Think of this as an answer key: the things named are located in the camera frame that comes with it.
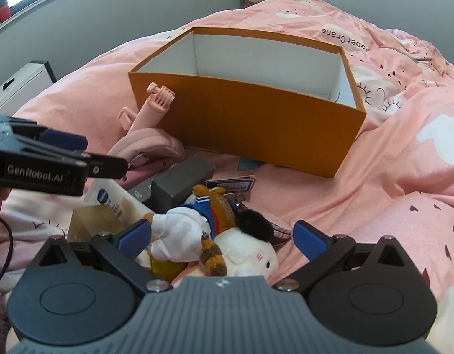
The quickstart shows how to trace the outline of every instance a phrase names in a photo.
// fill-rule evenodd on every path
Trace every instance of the gray box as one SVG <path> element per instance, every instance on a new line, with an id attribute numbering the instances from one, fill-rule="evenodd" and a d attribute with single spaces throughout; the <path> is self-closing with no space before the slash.
<path id="1" fill-rule="evenodd" d="M 171 165 L 169 169 L 174 168 L 178 163 Z M 127 192 L 132 196 L 138 199 L 145 206 L 150 207 L 150 196 L 151 196 L 151 184 L 153 180 L 161 175 L 162 173 L 156 173 L 155 175 L 147 178 L 145 181 L 134 186 L 132 189 L 127 190 Z"/>
<path id="2" fill-rule="evenodd" d="M 150 208 L 158 214 L 182 205 L 194 185 L 204 185 L 214 175 L 215 167 L 206 161 L 189 157 L 155 177 L 151 183 Z"/>

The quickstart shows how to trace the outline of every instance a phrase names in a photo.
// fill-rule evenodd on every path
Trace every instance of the bed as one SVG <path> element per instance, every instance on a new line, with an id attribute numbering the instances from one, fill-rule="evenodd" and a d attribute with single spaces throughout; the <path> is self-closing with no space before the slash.
<path id="1" fill-rule="evenodd" d="M 428 341 L 453 354 L 454 65 L 432 44 L 398 29 L 377 28 L 321 0 L 267 0 L 122 44 L 62 78 L 16 115 L 84 134 L 89 151 L 107 153 L 125 134 L 115 119 L 119 110 L 136 108 L 127 72 L 194 26 L 269 30 L 344 48 L 367 119 L 334 179 L 237 156 L 187 153 L 213 163 L 219 178 L 254 174 L 250 201 L 290 225 L 304 219 L 329 235 L 346 233 L 359 242 L 396 236 L 438 300 Z M 11 193 L 3 216 L 13 225 L 16 242 L 4 291 L 49 235 L 67 231 L 72 210 L 81 205 L 81 199 Z M 6 236 L 0 228 L 0 268 Z M 292 243 L 278 258 L 280 269 L 271 283 L 307 262 Z"/>

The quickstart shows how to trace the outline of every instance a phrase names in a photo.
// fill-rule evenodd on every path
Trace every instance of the blue label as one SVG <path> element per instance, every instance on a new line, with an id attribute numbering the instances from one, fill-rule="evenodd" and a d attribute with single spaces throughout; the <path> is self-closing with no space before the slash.
<path id="1" fill-rule="evenodd" d="M 255 184 L 255 178 L 228 178 L 221 180 L 207 180 L 206 186 L 212 189 L 216 186 L 223 187 L 227 193 L 239 193 L 242 191 L 250 191 Z"/>
<path id="2" fill-rule="evenodd" d="M 99 203 L 106 203 L 109 199 L 109 194 L 104 189 L 99 190 L 98 201 Z"/>

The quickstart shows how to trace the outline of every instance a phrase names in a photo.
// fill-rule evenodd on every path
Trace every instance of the gray gripper base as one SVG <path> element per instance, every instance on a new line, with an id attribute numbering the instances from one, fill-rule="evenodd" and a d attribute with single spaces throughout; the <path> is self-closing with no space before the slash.
<path id="1" fill-rule="evenodd" d="M 393 348 L 346 341 L 315 320 L 300 294 L 270 288 L 263 277 L 186 277 L 177 289 L 146 295 L 109 337 L 74 347 L 25 340 L 10 352 L 24 353 L 437 354 L 423 339 Z"/>

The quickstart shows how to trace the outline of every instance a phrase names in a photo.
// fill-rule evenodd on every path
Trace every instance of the blue gripper pad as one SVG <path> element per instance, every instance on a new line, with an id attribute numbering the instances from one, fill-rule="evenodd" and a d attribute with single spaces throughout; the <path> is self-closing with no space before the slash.
<path id="1" fill-rule="evenodd" d="M 55 129 L 47 129 L 43 131 L 39 136 L 39 141 L 70 151 L 86 150 L 88 147 L 88 140 L 86 137 L 61 132 Z"/>
<path id="2" fill-rule="evenodd" d="M 151 224 L 141 219 L 113 237 L 115 247 L 134 260 L 150 244 Z"/>
<path id="3" fill-rule="evenodd" d="M 296 245 L 309 261 L 316 259 L 328 249 L 327 241 L 306 228 L 304 224 L 302 224 L 302 221 L 295 223 L 294 228 L 292 229 L 292 240 L 294 241 L 294 245 Z"/>

